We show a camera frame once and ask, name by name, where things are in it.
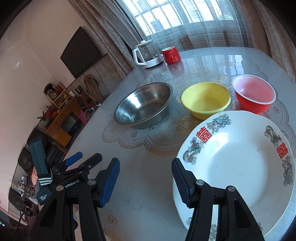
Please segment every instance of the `stainless steel bowl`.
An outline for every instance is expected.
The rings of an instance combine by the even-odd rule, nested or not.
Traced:
[[[161,121],[168,113],[173,88],[164,82],[144,85],[125,97],[114,112],[114,120],[122,126],[146,128]]]

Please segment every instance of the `yellow bowl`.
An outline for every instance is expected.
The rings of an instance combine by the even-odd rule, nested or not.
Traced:
[[[181,103],[198,119],[224,111],[231,100],[229,91],[215,82],[201,82],[184,90]]]

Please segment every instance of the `white ceramic plate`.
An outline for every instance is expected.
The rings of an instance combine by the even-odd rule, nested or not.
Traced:
[[[269,119],[251,112],[225,111],[200,123],[177,157],[186,170],[209,185],[233,185],[265,236],[284,214],[292,195],[295,163],[285,136]],[[182,203],[175,181],[173,198],[188,229],[193,209]],[[213,207],[209,240],[215,240],[218,206]]]

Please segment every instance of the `wall-mounted tv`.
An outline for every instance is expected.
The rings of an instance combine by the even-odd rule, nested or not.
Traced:
[[[80,26],[62,53],[61,60],[77,78],[102,57]]]

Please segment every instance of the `wooden cabinet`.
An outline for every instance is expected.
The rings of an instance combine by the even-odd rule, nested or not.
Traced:
[[[56,123],[53,123],[50,128],[48,128],[48,130],[46,131],[46,133],[52,137],[54,135],[54,133],[57,131],[57,129],[59,128],[59,125]]]
[[[71,139],[71,136],[63,128],[61,128],[61,125],[71,112],[74,112],[74,114],[80,118],[80,110],[81,109],[77,100],[72,98],[69,104],[61,110],[53,123],[48,127],[46,134],[52,137],[55,142],[59,143],[61,146],[66,147]]]
[[[71,139],[71,136],[67,132],[65,132],[61,127],[59,127],[52,138],[56,140],[61,146],[66,147],[69,140]]]

